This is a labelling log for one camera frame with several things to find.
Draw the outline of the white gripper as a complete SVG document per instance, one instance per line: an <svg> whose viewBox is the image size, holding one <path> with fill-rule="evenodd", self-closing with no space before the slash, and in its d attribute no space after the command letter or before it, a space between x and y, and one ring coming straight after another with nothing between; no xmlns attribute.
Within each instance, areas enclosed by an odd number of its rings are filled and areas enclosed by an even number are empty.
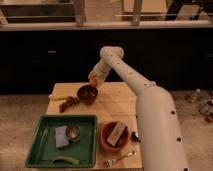
<svg viewBox="0 0 213 171"><path fill-rule="evenodd" d="M89 73L88 78L96 77L99 81L104 82L110 70L111 68L106 63L99 61Z"/></svg>

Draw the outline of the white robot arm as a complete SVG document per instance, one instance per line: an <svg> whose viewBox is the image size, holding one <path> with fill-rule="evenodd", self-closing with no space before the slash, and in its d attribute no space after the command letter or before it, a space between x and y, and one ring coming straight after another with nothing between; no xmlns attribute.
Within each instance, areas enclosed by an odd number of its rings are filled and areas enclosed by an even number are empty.
<svg viewBox="0 0 213 171"><path fill-rule="evenodd" d="M144 171L190 171L184 138L171 94L123 61L118 46L100 49L100 60L89 73L101 86L111 69L136 95L138 134Z"/></svg>

